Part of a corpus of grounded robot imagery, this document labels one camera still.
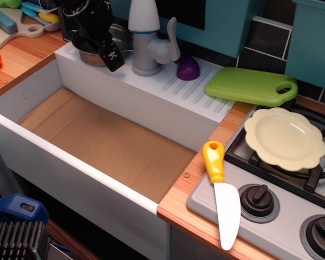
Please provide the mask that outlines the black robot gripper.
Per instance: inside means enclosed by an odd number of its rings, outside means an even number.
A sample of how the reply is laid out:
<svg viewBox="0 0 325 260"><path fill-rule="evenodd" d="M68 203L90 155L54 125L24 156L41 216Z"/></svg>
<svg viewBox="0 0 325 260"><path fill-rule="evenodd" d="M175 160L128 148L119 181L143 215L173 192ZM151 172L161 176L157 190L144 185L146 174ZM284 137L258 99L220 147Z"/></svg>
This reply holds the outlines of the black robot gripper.
<svg viewBox="0 0 325 260"><path fill-rule="evenodd" d="M84 53L97 51L111 72L125 64L120 49L112 42L109 29L114 17L105 1L60 0L56 3L68 18L76 20L80 26L80 33L76 31L71 40L77 50Z"/></svg>

